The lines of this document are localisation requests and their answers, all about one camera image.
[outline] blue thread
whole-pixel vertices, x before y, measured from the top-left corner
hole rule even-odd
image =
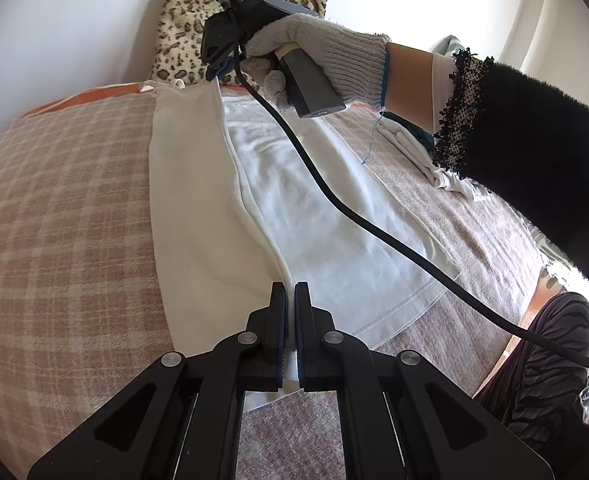
[[[381,81],[381,100],[380,107],[385,105],[385,91],[388,89],[388,72],[390,72],[390,53],[385,49],[385,60],[383,61],[383,79]]]
[[[370,136],[370,146],[368,146],[368,154],[366,155],[366,158],[364,158],[364,160],[361,161],[362,166],[366,163],[366,160],[368,160],[370,153],[372,153],[373,139],[375,138],[375,128],[377,127],[377,124],[379,124],[379,121],[381,120],[382,117],[383,117],[383,110],[381,110],[379,112],[379,117],[377,117],[377,120],[375,121],[375,124],[373,125],[373,132],[372,132],[372,135]]]

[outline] striped pants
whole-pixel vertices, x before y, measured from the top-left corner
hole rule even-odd
[[[529,330],[589,356],[589,303],[574,292],[559,294]],[[589,444],[586,369],[532,343],[521,340],[475,400],[547,460],[557,478]]]

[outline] bed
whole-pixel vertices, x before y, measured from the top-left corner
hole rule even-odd
[[[172,349],[148,199],[155,100],[141,90],[86,92],[0,137],[0,478],[24,478]],[[367,108],[327,120],[359,156],[369,152],[376,117]],[[500,197],[473,203],[431,187],[381,136],[367,163],[465,269],[460,283],[517,322],[541,266],[520,217]],[[446,292],[380,351],[417,349],[472,394],[507,341]],[[244,417],[237,477],[292,476],[345,476],[333,394],[296,393]]]

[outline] black and white knit trim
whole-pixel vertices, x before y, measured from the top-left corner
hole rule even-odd
[[[469,142],[475,134],[479,116],[483,112],[483,79],[494,63],[492,57],[481,61],[473,57],[470,49],[454,54],[457,71],[449,75],[455,90],[440,113],[441,130],[435,137],[433,163],[460,176],[466,176],[466,155]]]

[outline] person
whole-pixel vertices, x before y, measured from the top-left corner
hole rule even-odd
[[[295,42],[347,103],[392,111],[437,139],[433,161],[470,177],[518,209],[589,278],[589,108],[517,70],[391,43],[305,14],[270,23],[247,43],[242,70],[278,108],[286,78],[262,57]],[[555,175],[563,198],[541,193]],[[530,330],[589,356],[589,303],[552,298]],[[557,478],[589,478],[588,374],[521,341],[475,399],[546,459]]]

